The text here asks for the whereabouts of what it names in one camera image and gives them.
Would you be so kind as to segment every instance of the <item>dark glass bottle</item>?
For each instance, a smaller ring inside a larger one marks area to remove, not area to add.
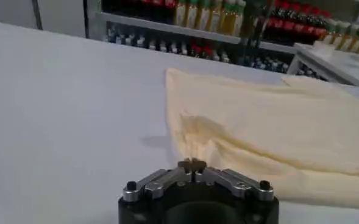
[[[303,43],[305,39],[304,28],[307,25],[307,17],[310,14],[310,7],[303,6],[296,15],[296,23],[293,27],[294,42]]]
[[[287,45],[293,45],[296,42],[293,35],[294,26],[296,25],[297,14],[300,10],[299,4],[292,4],[290,9],[286,12],[286,17],[283,22],[282,40]]]
[[[165,1],[152,0],[151,20],[156,22],[165,22]]]
[[[175,0],[165,0],[165,10],[163,12],[165,17],[165,23],[173,24],[175,17],[175,7]]]

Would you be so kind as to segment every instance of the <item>yellow fabric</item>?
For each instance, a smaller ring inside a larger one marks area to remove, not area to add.
[[[318,80],[283,81],[288,86],[167,70],[177,150],[269,180],[282,200],[359,208],[359,99]]]

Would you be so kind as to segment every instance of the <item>store shelving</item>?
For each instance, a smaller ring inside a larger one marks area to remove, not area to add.
[[[186,35],[190,37],[203,38],[207,40],[220,41],[230,44],[238,44],[240,42],[239,37],[233,37],[228,35],[223,35],[220,33],[208,32],[203,30],[190,29],[182,26],[175,26],[170,24],[153,22],[145,19],[132,18],[128,16],[115,15],[112,13],[99,12],[97,17],[104,21],[109,21],[112,23],[123,24],[127,26],[137,26],[152,30],[159,30],[169,33],[176,33],[181,35]]]

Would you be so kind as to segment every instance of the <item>shelf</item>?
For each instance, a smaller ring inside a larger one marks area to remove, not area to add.
[[[259,48],[267,49],[267,50],[271,50],[271,51],[284,52],[284,53],[289,53],[289,54],[295,54],[297,51],[296,48],[294,48],[294,47],[285,46],[285,45],[281,45],[281,44],[274,44],[274,43],[264,42],[264,41],[260,42]]]
[[[169,25],[164,23],[157,23],[145,19],[131,18],[127,16],[120,16],[111,13],[99,12],[97,16],[105,21],[113,23],[119,23],[128,26],[137,26],[147,29],[159,30],[170,33],[177,33],[191,37],[204,38],[208,40],[220,41],[224,43],[238,44],[240,42],[239,37],[232,37],[214,32],[208,32],[203,30],[195,30],[181,26]]]

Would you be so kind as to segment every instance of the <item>white table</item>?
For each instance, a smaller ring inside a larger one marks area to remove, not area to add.
[[[168,67],[281,84],[272,72],[0,24],[0,224],[117,223],[127,181],[176,165]],[[359,210],[281,202],[280,223],[359,223]]]
[[[331,57],[322,58],[311,51],[310,45],[296,43],[294,47],[297,52],[288,74],[295,74],[302,62],[331,82],[359,86],[359,63],[352,59],[353,53],[333,51]]]

